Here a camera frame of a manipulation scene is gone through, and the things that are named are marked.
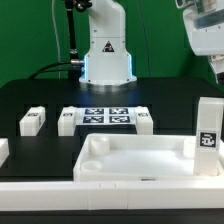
white plastic tray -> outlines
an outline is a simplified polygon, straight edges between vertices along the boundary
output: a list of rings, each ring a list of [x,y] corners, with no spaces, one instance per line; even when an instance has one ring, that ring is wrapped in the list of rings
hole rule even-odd
[[[183,154],[191,136],[89,135],[74,167],[75,181],[200,179]],[[218,175],[223,167],[218,164]]]

green backdrop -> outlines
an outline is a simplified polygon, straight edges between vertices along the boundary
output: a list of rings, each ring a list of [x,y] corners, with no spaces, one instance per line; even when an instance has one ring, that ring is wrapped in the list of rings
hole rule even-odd
[[[0,1],[0,86],[27,78],[37,69],[57,61],[52,23],[52,0]],[[117,0],[127,12],[127,49],[134,57],[138,77],[201,77],[214,83],[206,57],[192,53],[185,33],[182,11],[175,0],[141,0],[145,35],[138,0]],[[78,50],[89,47],[88,14],[74,11]],[[62,60],[69,59],[69,39],[65,7],[56,0],[56,20]]]

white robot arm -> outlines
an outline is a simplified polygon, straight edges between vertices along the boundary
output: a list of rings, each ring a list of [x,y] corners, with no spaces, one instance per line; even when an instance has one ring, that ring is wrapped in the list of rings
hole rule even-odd
[[[195,55],[208,56],[216,81],[224,78],[224,0],[176,0]]]
[[[114,0],[91,0],[90,49],[80,83],[101,89],[136,81],[131,55],[126,50],[125,11]]]

black tabletop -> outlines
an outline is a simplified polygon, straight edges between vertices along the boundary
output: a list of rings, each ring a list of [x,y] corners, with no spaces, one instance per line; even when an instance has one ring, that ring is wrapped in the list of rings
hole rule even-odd
[[[193,78],[139,79],[130,90],[99,93],[77,81],[15,80],[0,89],[0,138],[8,138],[10,156],[0,182],[72,180],[72,169],[89,133],[135,134],[133,126],[79,126],[73,137],[57,136],[63,107],[148,107],[155,134],[194,135],[200,97],[224,97],[207,81]],[[19,121],[30,107],[44,106],[46,122],[36,137],[20,137]],[[223,210],[70,211],[0,213],[0,223],[221,223]]]

robot cable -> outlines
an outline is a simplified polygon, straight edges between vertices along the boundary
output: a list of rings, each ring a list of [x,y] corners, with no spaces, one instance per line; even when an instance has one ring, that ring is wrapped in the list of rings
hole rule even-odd
[[[61,62],[61,46],[60,46],[58,28],[57,28],[56,17],[55,17],[55,0],[52,0],[51,10],[52,10],[52,21],[53,21],[53,26],[54,26],[54,33],[55,33],[56,44],[57,44],[58,62],[60,63]],[[59,67],[58,78],[59,79],[61,78],[60,67]]]
[[[145,39],[145,45],[146,45],[146,56],[147,56],[147,64],[148,64],[148,73],[149,76],[151,76],[151,67],[150,67],[150,56],[149,56],[149,43],[147,40],[147,33],[146,33],[146,27],[145,27],[145,20],[143,16],[143,10],[142,10],[142,1],[138,0],[138,7],[139,7],[139,13],[140,13],[140,18],[142,21],[142,28],[143,28],[143,33],[144,33],[144,39]]]
[[[50,64],[50,65],[47,65],[47,66],[44,66],[43,68],[37,70],[35,73],[33,73],[31,76],[29,76],[29,79],[30,80],[34,80],[40,73],[48,73],[48,72],[62,72],[62,71],[68,71],[69,69],[57,69],[57,70],[47,70],[47,69],[50,69],[50,68],[54,68],[54,67],[61,67],[62,65],[71,65],[71,62],[68,61],[68,62],[57,62],[57,63],[53,63],[53,64]]]

